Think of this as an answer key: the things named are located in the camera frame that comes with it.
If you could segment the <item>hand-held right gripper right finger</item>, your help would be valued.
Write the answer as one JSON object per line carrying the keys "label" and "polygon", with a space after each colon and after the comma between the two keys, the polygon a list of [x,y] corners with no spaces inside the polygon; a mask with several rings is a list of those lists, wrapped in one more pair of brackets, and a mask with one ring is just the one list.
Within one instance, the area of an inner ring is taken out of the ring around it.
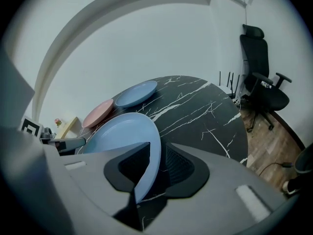
{"label": "hand-held right gripper right finger", "polygon": [[146,228],[148,235],[268,235],[293,206],[293,201],[233,159],[172,146],[204,161],[210,176],[193,197],[169,200]]}

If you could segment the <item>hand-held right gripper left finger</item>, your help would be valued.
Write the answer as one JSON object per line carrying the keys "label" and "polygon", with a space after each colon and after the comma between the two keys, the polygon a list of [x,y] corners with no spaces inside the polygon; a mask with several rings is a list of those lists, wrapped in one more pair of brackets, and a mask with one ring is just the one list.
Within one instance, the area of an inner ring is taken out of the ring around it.
{"label": "hand-held right gripper left finger", "polygon": [[137,143],[100,153],[60,156],[44,145],[51,179],[71,220],[75,235],[140,235],[132,192],[118,191],[104,169],[115,158],[147,151],[149,143]]}

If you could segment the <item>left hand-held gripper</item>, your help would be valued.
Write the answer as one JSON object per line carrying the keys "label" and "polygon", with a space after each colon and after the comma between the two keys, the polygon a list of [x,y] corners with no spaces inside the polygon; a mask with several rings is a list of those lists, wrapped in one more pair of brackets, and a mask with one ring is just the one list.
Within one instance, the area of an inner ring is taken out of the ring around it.
{"label": "left hand-held gripper", "polygon": [[[19,130],[24,133],[29,133],[36,137],[41,143],[48,144],[48,142],[55,138],[56,134],[52,133],[49,127],[44,127],[42,124],[32,120],[27,116],[23,116]],[[86,139],[71,138],[71,139],[57,139],[56,148],[58,152],[69,152],[76,148],[82,147],[86,144]]]}

